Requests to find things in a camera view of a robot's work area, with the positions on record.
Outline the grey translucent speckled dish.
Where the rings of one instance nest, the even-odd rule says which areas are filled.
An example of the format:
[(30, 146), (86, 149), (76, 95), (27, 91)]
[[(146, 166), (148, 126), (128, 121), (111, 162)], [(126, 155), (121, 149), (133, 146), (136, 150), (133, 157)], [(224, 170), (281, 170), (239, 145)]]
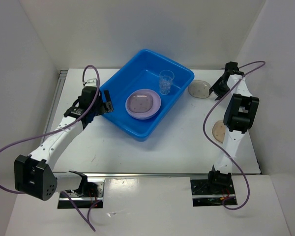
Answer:
[(126, 102), (126, 108), (134, 113), (145, 113), (152, 106), (153, 97), (148, 93), (131, 95)]

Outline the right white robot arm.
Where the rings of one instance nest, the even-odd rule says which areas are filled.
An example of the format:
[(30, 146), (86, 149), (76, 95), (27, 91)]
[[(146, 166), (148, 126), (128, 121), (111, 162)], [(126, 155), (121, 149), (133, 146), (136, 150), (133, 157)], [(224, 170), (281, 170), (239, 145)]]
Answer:
[(232, 61), (225, 64), (223, 75), (211, 86), (209, 93), (214, 93), (218, 101), (227, 95), (231, 96), (223, 118), (226, 130), (222, 155), (208, 173), (206, 181), (207, 190), (218, 194), (231, 184), (236, 153), (246, 132), (253, 125), (259, 98), (250, 93), (244, 73), (240, 71), (238, 63)]

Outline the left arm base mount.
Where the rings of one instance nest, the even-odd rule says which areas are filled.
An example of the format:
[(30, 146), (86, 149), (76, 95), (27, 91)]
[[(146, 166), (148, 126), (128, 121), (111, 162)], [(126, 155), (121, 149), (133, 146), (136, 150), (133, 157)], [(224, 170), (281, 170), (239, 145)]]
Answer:
[(71, 209), (74, 208), (68, 196), (73, 203), (81, 209), (90, 208), (103, 208), (105, 180), (103, 178), (91, 178), (88, 181), (88, 186), (83, 192), (78, 190), (66, 190), (65, 194), (60, 193), (58, 200), (58, 209)]

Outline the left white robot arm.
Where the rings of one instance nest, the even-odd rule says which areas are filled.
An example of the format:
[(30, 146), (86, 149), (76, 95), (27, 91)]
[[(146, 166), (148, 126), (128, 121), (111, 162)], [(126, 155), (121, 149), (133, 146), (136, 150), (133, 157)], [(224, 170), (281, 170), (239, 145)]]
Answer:
[(70, 143), (81, 134), (96, 116), (113, 112), (108, 90), (97, 89), (96, 78), (86, 81), (81, 95), (64, 113), (55, 134), (50, 135), (29, 155), (19, 155), (14, 161), (16, 190), (46, 201), (56, 192), (72, 192), (84, 196), (97, 186), (78, 171), (54, 174), (58, 159)]

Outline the blue round plate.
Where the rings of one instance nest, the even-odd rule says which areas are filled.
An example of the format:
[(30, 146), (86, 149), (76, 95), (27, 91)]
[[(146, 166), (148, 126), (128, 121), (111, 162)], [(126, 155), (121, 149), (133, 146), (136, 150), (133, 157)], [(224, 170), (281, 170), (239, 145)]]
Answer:
[(146, 120), (146, 119), (150, 119), (150, 118), (156, 116), (157, 112), (156, 113), (134, 113), (134, 112), (129, 112), (128, 114), (132, 118), (139, 119), (139, 120)]

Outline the clear plastic cup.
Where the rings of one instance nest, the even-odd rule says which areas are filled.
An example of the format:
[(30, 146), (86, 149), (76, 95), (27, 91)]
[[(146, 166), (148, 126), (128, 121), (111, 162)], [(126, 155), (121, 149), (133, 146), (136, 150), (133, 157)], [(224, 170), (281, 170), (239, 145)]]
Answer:
[(160, 81), (171, 81), (173, 83), (174, 80), (174, 73), (170, 70), (163, 70), (159, 74), (159, 82)]
[(171, 86), (172, 86), (171, 81), (160, 81), (159, 83), (160, 93), (162, 95), (168, 95), (170, 93)]

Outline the purple round plate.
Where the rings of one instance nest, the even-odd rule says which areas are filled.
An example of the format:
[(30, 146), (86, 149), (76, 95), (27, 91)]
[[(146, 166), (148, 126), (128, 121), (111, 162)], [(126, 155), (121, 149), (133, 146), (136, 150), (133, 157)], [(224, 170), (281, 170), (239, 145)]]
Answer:
[(161, 101), (161, 98), (158, 95), (158, 93), (156, 93), (155, 91), (150, 90), (150, 89), (139, 89), (137, 91), (134, 91), (132, 94), (130, 94), (129, 97), (131, 95), (143, 94), (143, 93), (148, 93), (148, 94), (150, 94), (153, 97), (153, 106), (152, 106), (152, 108), (149, 111), (147, 111), (147, 113), (156, 113), (156, 112), (158, 112), (159, 109), (160, 109), (160, 107), (161, 107), (162, 101)]

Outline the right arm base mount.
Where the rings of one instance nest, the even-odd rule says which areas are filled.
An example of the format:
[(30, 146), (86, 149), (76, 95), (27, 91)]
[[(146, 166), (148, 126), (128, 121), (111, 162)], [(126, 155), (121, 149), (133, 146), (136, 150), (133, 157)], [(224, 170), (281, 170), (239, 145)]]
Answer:
[(193, 207), (226, 206), (237, 205), (236, 193), (233, 182), (227, 187), (218, 187), (217, 190), (209, 189), (207, 179), (190, 179)]

